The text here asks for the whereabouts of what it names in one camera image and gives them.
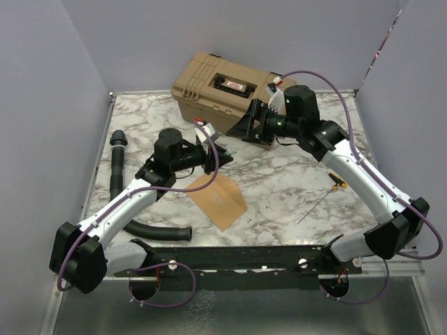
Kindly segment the brown kraft envelope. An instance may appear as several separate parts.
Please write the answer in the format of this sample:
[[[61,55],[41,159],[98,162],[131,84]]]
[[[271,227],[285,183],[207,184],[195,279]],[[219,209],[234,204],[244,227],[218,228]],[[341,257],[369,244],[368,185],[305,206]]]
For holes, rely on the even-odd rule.
[[[236,181],[221,173],[207,188],[188,193],[188,196],[222,232],[247,211]]]

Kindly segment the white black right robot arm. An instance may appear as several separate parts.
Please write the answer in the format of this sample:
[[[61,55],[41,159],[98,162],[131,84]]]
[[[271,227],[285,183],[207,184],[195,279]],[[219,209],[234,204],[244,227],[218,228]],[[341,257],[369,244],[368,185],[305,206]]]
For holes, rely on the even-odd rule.
[[[285,114],[253,99],[246,114],[227,135],[254,144],[276,137],[297,140],[299,147],[336,172],[373,213],[377,226],[332,240],[321,255],[324,270],[336,273],[349,260],[376,255],[384,260],[414,239],[430,209],[427,201],[410,198],[380,174],[349,141],[337,123],[320,118],[316,94],[305,85],[284,90]]]

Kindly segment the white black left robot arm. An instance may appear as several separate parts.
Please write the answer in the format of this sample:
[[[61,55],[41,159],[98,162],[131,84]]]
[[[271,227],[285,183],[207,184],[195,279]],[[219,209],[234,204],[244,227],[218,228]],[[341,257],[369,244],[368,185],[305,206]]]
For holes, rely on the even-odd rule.
[[[162,130],[153,157],[123,191],[93,216],[57,229],[49,268],[57,275],[58,290],[77,288],[87,294],[108,275],[134,270],[144,276],[153,270],[154,258],[144,242],[132,240],[121,246],[110,242],[143,209],[176,190],[176,172],[201,166],[215,179],[219,168],[232,161],[215,143],[219,133],[212,124],[195,121],[194,125],[196,143],[184,140],[175,128]]]

